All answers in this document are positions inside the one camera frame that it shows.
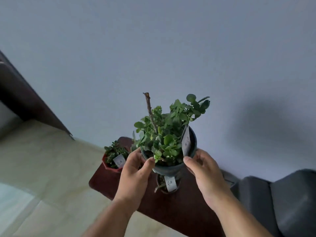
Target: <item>white plant tag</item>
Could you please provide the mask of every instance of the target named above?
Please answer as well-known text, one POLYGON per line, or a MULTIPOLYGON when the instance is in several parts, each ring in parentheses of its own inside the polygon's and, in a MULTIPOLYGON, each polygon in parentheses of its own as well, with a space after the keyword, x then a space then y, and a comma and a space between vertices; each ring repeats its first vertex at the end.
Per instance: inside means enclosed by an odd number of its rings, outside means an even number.
POLYGON ((174 176, 172 177, 165 176, 165 182, 166 182, 168 192, 174 191, 177 188, 177 183, 174 176))
POLYGON ((184 132, 184 134, 182 134, 182 138, 181 138, 182 152, 183 152, 183 156, 187 156, 189 154, 190 149, 191 149, 189 127, 186 126, 184 128, 183 132, 184 132))
POLYGON ((118 155, 113 159, 114 163, 117 165, 118 168, 121 168, 124 166, 126 160, 124 159, 124 156, 122 154, 118 155))

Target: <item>tiled floor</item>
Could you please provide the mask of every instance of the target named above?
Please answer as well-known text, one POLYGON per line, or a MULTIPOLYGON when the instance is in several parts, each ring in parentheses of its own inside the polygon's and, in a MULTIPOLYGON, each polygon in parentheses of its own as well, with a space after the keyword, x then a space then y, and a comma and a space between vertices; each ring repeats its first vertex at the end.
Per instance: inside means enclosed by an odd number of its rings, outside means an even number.
MULTIPOLYGON (((111 201, 89 188, 103 149, 28 121, 0 139, 0 236, 80 236, 111 201)), ((184 236, 138 212, 125 236, 184 236)))

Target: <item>gray sofa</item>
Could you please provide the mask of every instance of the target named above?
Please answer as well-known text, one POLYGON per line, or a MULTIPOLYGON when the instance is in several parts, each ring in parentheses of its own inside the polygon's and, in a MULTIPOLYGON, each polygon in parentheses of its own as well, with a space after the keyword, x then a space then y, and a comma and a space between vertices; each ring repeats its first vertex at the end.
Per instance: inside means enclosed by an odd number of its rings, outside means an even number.
POLYGON ((246 177, 233 194, 275 237, 316 237, 316 171, 296 171, 276 182, 246 177))

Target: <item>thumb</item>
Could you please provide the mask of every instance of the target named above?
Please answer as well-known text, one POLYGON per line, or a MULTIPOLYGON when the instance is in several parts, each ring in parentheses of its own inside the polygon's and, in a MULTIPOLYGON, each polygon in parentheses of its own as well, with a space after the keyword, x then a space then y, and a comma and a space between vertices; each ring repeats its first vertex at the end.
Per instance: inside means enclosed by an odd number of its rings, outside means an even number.
POLYGON ((202 170, 202 166, 199 163, 197 163, 195 159, 192 159, 188 156, 185 156, 183 158, 183 162, 188 168, 192 170, 194 175, 196 175, 202 170))
POLYGON ((155 159, 153 157, 150 157, 149 159, 145 161, 144 165, 138 172, 141 175, 144 175, 146 178, 148 178, 154 167, 155 167, 155 159))

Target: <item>dark blue plant pot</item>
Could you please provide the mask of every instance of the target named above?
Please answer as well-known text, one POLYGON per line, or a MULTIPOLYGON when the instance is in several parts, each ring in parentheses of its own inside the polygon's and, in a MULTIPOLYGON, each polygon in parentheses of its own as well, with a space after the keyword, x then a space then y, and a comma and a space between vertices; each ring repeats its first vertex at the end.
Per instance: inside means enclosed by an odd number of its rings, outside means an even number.
MULTIPOLYGON (((191 140, 191 149, 189 151, 189 156, 193 158, 197 151, 197 137, 195 136, 195 133, 191 127, 189 127, 189 133, 190 133, 190 140, 191 140)), ((144 148, 141 147, 140 150, 144 158, 148 159, 149 156, 146 155, 144 148)), ((156 166, 153 168, 153 171, 160 175, 172 177, 172 176, 175 176, 184 166, 185 166, 184 163, 181 163, 176 166, 159 166, 158 164, 156 164, 156 166)))

